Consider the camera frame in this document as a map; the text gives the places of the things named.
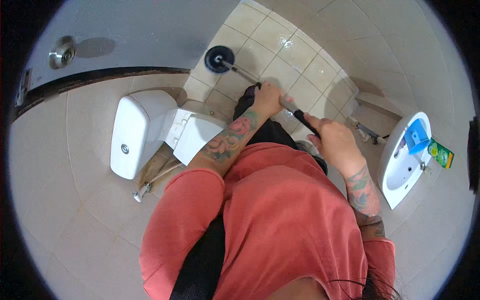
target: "sink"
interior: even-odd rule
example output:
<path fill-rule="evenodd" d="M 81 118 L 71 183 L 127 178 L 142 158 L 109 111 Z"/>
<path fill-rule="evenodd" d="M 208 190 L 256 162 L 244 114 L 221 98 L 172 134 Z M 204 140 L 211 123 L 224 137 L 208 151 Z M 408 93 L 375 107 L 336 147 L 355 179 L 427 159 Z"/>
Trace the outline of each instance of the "sink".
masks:
<path fill-rule="evenodd" d="M 378 184 L 391 209 L 394 209 L 403 200 L 419 179 L 423 172 L 420 164 L 424 162 L 427 165 L 431 158 L 428 154 L 428 147 L 415 155 L 408 154 L 406 145 L 398 150 L 405 132 L 416 119 L 420 119 L 428 138 L 432 137 L 427 115 L 421 111 L 412 113 L 395 126 L 380 158 Z"/>

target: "red shirt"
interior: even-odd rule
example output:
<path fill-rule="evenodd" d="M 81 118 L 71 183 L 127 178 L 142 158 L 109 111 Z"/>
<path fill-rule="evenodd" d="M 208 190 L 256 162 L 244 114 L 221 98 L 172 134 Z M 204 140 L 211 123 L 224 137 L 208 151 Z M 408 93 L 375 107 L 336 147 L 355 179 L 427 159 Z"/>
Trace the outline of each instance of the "red shirt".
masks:
<path fill-rule="evenodd" d="M 328 297 L 361 296 L 367 268 L 393 286 L 395 248 L 362 242 L 352 208 L 307 153 L 274 143 L 247 146 L 225 178 L 209 169 L 175 176 L 147 226 L 140 254 L 144 289 L 168 299 L 187 253 L 218 215 L 226 251 L 214 299 L 265 299 L 313 277 Z"/>

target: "toilet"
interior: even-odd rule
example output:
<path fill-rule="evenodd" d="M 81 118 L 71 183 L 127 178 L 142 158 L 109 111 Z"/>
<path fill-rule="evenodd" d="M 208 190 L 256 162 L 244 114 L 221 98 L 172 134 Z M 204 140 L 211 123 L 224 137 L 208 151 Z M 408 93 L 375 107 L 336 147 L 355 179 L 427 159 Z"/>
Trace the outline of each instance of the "toilet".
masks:
<path fill-rule="evenodd" d="M 187 166 L 226 126 L 225 122 L 207 115 L 204 103 L 190 100 L 179 108 L 162 90 L 124 96 L 113 125 L 110 167 L 117 175 L 133 179 L 163 142 Z"/>

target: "toilet lid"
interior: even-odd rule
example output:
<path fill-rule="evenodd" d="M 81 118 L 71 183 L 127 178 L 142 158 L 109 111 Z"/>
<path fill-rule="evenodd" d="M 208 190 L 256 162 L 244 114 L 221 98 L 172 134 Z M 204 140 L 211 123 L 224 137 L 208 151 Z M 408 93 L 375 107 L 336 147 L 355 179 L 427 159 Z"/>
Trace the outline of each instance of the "toilet lid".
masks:
<path fill-rule="evenodd" d="M 209 120 L 196 115 L 190 116 L 173 155 L 184 165 L 188 165 L 198 151 L 222 130 L 221 126 Z"/>

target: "hand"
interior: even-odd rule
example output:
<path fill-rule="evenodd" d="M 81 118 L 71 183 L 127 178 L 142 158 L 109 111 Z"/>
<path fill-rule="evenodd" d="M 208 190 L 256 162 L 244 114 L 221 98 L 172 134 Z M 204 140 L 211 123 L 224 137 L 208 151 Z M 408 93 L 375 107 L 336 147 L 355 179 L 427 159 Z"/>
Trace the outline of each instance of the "hand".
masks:
<path fill-rule="evenodd" d="M 283 109 L 283 106 L 280 105 L 280 99 L 282 99 L 283 96 L 284 93 L 282 89 L 268 81 L 264 81 L 262 83 L 262 89 L 255 87 L 255 101 L 253 102 L 252 108 L 269 118 Z"/>
<path fill-rule="evenodd" d="M 343 178 L 352 177 L 367 164 L 352 132 L 346 126 L 329 119 L 320 120 L 308 113 L 305 113 L 304 117 L 322 137 L 320 140 L 315 135 L 309 134 L 307 138 Z"/>

